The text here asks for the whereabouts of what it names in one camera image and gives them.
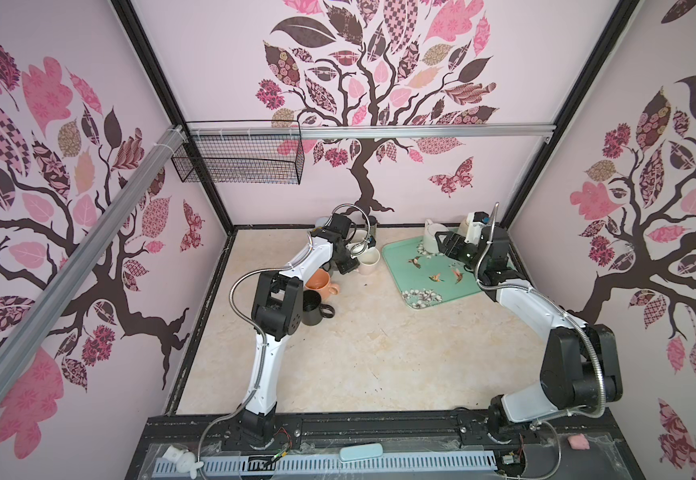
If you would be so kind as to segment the white teapot shaped mug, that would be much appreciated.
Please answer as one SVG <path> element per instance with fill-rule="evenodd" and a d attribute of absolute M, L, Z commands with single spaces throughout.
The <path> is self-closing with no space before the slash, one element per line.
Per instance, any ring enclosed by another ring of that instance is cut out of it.
<path fill-rule="evenodd" d="M 426 219 L 424 222 L 423 248 L 429 255 L 438 255 L 439 245 L 436 235 L 439 233 L 447 233 L 449 228 L 441 223 L 436 223 L 431 219 Z"/>

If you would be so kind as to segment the black mug white base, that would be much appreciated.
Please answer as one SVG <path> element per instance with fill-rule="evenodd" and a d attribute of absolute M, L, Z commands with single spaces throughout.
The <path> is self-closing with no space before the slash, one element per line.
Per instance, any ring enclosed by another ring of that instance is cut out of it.
<path fill-rule="evenodd" d="M 461 221 L 458 234 L 463 236 L 467 243 L 478 245 L 482 229 L 490 222 L 490 216 L 483 211 L 470 212 Z"/>

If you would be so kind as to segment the pale pink mug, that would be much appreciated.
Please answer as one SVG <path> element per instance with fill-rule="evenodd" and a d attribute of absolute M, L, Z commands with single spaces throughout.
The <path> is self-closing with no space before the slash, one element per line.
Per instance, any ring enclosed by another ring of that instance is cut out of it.
<path fill-rule="evenodd" d="M 370 275 L 377 269 L 381 260 L 381 253 L 376 247 L 368 248 L 357 257 L 357 260 L 359 261 L 359 273 L 361 275 Z"/>

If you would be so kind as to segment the green floral tray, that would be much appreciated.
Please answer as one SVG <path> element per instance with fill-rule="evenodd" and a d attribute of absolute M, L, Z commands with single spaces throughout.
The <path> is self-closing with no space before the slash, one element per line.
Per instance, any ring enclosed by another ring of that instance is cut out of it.
<path fill-rule="evenodd" d="M 461 262 L 424 248 L 423 237 L 397 241 L 381 250 L 405 304 L 427 309 L 481 292 Z"/>

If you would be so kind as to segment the peach orange mug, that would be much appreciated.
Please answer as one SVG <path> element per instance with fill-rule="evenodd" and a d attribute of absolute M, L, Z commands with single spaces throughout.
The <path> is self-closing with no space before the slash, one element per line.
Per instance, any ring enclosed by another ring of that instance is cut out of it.
<path fill-rule="evenodd" d="M 319 268 L 306 282 L 306 288 L 317 292 L 321 300 L 326 302 L 330 297 L 340 294 L 340 286 L 332 281 L 326 270 Z"/>

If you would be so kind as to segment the black mug white inside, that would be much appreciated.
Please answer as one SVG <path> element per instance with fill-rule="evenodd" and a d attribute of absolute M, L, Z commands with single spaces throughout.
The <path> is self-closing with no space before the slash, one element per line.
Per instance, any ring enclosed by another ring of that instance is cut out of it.
<path fill-rule="evenodd" d="M 323 319 L 332 319 L 335 317 L 335 308 L 326 304 L 319 292 L 314 290 L 306 290 L 303 293 L 303 320 L 302 323 L 306 326 L 316 326 Z"/>

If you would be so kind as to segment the light grey mug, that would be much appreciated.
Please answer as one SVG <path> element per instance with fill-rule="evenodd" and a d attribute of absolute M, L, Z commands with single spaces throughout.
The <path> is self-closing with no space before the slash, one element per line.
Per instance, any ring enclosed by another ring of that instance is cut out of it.
<path fill-rule="evenodd" d="M 349 247 L 352 248 L 354 245 L 364 242 L 368 237 L 368 231 L 363 228 L 358 228 L 355 230 L 352 238 L 348 242 Z"/>

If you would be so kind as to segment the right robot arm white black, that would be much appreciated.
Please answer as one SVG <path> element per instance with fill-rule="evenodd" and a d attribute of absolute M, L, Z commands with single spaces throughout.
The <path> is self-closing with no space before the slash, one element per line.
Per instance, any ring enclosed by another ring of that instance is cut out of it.
<path fill-rule="evenodd" d="M 539 380 L 490 401 L 489 435 L 505 443 L 518 427 L 581 415 L 601 417 L 624 393 L 614 332 L 589 324 L 537 290 L 510 266 L 507 232 L 490 225 L 476 244 L 453 232 L 435 235 L 439 252 L 463 264 L 479 288 L 546 342 Z"/>

